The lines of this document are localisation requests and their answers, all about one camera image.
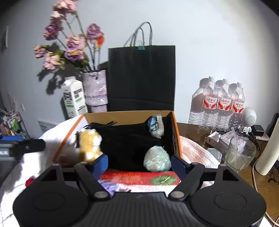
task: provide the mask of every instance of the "black paper bag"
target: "black paper bag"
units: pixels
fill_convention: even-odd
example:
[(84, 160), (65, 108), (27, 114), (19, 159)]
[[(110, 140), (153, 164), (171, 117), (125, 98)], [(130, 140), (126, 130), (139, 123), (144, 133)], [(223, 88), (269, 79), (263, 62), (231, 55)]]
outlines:
[(109, 111), (174, 110), (175, 46), (132, 46), (109, 49), (107, 93)]

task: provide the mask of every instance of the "yellow plush toy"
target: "yellow plush toy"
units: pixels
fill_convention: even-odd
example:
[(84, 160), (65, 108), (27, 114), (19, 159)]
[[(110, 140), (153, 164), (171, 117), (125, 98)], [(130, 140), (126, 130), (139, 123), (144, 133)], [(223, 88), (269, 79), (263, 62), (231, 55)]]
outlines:
[(102, 137), (95, 129), (82, 129), (80, 132), (80, 155), (84, 162), (92, 162), (100, 157)]

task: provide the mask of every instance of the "plastic container lid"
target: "plastic container lid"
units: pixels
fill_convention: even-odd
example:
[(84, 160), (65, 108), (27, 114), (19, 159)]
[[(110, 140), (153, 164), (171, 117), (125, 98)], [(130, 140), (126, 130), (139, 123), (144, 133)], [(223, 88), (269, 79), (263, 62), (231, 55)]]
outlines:
[(214, 83), (216, 83), (216, 79), (215, 79), (215, 77), (208, 77), (208, 80), (210, 81), (210, 82), (214, 82)]
[(237, 86), (238, 86), (239, 88), (243, 88), (243, 84), (241, 84), (241, 83), (239, 83), (239, 82), (237, 82)]
[(227, 79), (223, 79), (223, 84), (230, 84), (230, 81)]

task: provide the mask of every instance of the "vase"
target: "vase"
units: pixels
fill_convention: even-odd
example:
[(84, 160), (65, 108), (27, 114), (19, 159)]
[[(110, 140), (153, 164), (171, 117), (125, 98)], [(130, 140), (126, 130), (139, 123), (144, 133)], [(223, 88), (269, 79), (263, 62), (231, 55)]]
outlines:
[(107, 112), (106, 71), (83, 73), (85, 102), (91, 112)]

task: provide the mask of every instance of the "open box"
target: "open box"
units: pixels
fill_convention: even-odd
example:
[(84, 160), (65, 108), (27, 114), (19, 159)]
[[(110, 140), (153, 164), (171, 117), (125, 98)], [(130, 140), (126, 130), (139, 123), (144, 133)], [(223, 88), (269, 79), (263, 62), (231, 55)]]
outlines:
[[(119, 111), (119, 112), (86, 113), (81, 115), (77, 119), (75, 124), (72, 126), (72, 128), (69, 130), (65, 138), (63, 139), (62, 143), (57, 149), (52, 160), (53, 162), (57, 162), (57, 158), (60, 155), (61, 151), (63, 151), (64, 146), (67, 143), (71, 143), (71, 141), (75, 139), (76, 133), (81, 131), (81, 129), (89, 123), (97, 122), (100, 124), (107, 124), (111, 121), (116, 121), (117, 123), (115, 125), (138, 124), (138, 123), (146, 122), (146, 120), (150, 116), (156, 114), (161, 114), (162, 117), (164, 118), (165, 135), (162, 137), (162, 139), (164, 139), (167, 143), (168, 147), (166, 151), (168, 152), (170, 157), (174, 154), (182, 157), (179, 131), (178, 131), (178, 127), (177, 127), (177, 123), (173, 111)], [(109, 168), (110, 168), (111, 167), (110, 155), (108, 155), (108, 157), (109, 157)]]

